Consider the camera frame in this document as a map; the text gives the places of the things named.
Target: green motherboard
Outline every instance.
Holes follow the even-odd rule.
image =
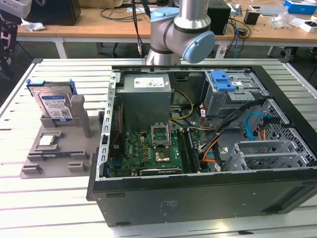
[[[171,143],[166,146],[152,143],[151,131],[126,132],[125,150],[123,159],[112,158],[110,177],[137,176],[137,172],[144,169],[180,169],[183,173],[182,158],[180,152],[179,131],[170,133]],[[191,130],[195,148],[201,145],[201,139],[197,130]],[[155,140],[169,140],[163,131],[155,133]]]

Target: blue cable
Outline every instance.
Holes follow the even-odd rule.
[[[238,31],[238,29],[236,29],[236,31],[237,31],[237,42],[236,42],[236,52],[234,53],[234,58],[236,58],[236,56],[237,56],[238,45],[239,45],[239,31]]]
[[[249,119],[252,115],[258,115],[259,117],[261,117],[262,119],[264,118],[264,115],[262,115],[261,113],[259,112],[251,112],[248,116],[247,116],[247,119],[246,119],[246,131],[247,131],[247,134],[249,136],[249,138],[251,140],[255,140],[254,136],[252,135],[251,133],[251,130],[249,128]]]

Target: sticker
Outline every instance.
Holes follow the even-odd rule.
[[[178,211],[178,201],[163,201],[159,205],[159,216],[175,215]]]
[[[56,157],[56,155],[42,155],[42,157]]]
[[[221,167],[220,167],[217,163],[214,164],[214,168],[215,168],[218,172],[221,172]]]
[[[70,121],[73,118],[69,108],[64,105],[66,102],[64,96],[42,96],[42,100],[52,119]]]
[[[202,117],[206,117],[206,110],[205,109],[201,109],[200,110],[200,114],[202,115]]]
[[[241,83],[241,82],[235,81],[235,82],[231,82],[231,83],[232,83],[232,85],[234,85],[234,86],[242,86],[242,83]]]
[[[164,79],[163,78],[135,78],[134,79],[135,88],[163,88]]]

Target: cardboard box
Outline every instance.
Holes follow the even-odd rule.
[[[290,14],[313,15],[317,9],[317,5],[309,1],[287,0],[284,6],[288,6],[288,12]]]
[[[307,32],[317,32],[317,23],[314,21],[305,21],[300,25],[300,28]]]
[[[121,6],[123,0],[79,0],[79,5],[82,8],[115,8]]]

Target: processor chip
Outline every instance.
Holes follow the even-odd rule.
[[[170,153],[168,148],[157,148],[154,150],[155,162],[170,162]]]

